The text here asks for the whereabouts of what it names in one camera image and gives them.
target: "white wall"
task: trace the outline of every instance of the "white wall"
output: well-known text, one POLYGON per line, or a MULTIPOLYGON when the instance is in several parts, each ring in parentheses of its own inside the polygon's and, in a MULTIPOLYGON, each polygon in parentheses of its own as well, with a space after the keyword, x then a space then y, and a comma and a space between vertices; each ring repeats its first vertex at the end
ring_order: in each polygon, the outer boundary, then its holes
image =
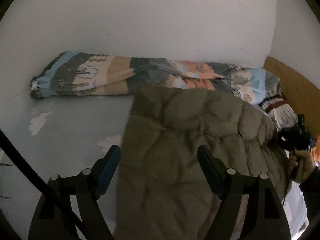
POLYGON ((320 88, 320 23, 305 0, 277 0, 270 56, 320 88))
POLYGON ((262 66, 275 18, 276 0, 15 0, 0 23, 0 127, 64 50, 262 66))

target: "patterned blanket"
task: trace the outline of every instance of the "patterned blanket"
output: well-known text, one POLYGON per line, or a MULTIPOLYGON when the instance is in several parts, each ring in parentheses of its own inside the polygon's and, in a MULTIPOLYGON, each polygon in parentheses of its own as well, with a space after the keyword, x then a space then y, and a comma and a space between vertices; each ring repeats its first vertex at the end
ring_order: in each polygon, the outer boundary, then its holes
POLYGON ((235 64, 66 51, 32 79, 31 97, 125 95, 141 85, 217 89, 258 104, 279 91, 279 78, 235 64))

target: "mattress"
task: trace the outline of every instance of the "mattress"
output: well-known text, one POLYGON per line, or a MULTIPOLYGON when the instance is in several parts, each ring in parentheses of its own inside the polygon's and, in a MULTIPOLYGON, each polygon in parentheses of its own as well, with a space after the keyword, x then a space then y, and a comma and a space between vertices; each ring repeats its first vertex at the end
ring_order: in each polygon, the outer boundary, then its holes
MULTIPOLYGON (((51 97, 36 101, 9 139, 44 181, 52 174, 73 176, 91 167, 112 144, 121 145, 133 96, 51 97)), ((8 157, 3 163, 11 164, 8 157)), ((116 227, 117 172, 99 200, 111 232, 116 227)), ((0 208, 22 239, 28 230, 41 193, 15 166, 1 167, 0 208)), ((79 215, 75 198, 72 207, 79 215)), ((298 185, 293 184, 284 205, 291 234, 306 220, 298 185)))

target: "white cloud print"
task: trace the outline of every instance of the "white cloud print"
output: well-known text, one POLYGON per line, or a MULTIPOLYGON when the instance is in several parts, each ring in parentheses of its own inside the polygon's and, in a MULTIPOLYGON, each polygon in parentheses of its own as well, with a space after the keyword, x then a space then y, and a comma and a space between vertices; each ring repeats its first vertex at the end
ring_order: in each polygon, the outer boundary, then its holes
POLYGON ((122 137, 120 135, 116 135, 116 136, 108 136, 104 141, 100 141, 97 144, 100 147, 102 147, 103 152, 107 153, 113 144, 120 146, 121 141, 122 141, 122 137))
POLYGON ((44 126, 45 122, 47 121, 47 116, 51 114, 52 111, 48 113, 43 113, 38 117, 34 117, 30 120, 31 125, 29 126, 29 130, 32 131, 31 135, 36 135, 44 126))

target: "wooden headboard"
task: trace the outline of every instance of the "wooden headboard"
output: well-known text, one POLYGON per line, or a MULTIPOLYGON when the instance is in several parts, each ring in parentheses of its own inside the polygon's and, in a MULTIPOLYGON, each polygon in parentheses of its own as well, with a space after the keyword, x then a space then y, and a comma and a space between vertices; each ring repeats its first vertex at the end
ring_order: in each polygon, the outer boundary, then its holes
POLYGON ((305 115, 308 130, 313 135, 320 135, 320 90, 297 71, 268 57, 264 69, 277 75, 284 85, 283 94, 294 112, 305 115))

